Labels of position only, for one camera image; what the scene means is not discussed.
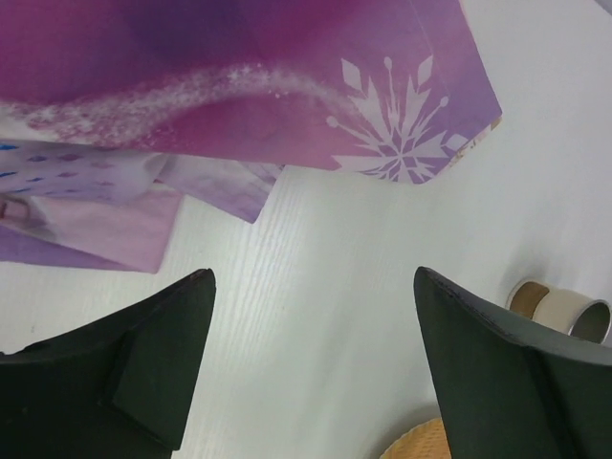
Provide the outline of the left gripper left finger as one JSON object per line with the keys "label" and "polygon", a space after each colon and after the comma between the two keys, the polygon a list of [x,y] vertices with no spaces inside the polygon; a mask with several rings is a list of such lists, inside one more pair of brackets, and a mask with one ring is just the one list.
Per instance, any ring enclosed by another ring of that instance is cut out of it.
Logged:
{"label": "left gripper left finger", "polygon": [[168,458],[183,442],[216,282],[199,270],[1,358],[5,458]]}

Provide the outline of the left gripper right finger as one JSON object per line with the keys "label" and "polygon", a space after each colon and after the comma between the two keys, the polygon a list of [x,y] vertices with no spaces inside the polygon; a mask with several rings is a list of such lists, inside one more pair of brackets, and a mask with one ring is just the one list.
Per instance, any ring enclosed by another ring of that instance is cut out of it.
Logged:
{"label": "left gripper right finger", "polygon": [[454,458],[608,458],[611,351],[414,276],[426,357]]}

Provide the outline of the purple printed cloth placemat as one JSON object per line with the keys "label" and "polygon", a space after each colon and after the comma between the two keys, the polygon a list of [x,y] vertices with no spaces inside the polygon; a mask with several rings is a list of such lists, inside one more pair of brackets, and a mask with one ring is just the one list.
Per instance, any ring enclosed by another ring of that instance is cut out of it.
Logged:
{"label": "purple printed cloth placemat", "polygon": [[457,1],[5,1],[1,257],[154,273],[186,196],[423,184],[501,115]]}

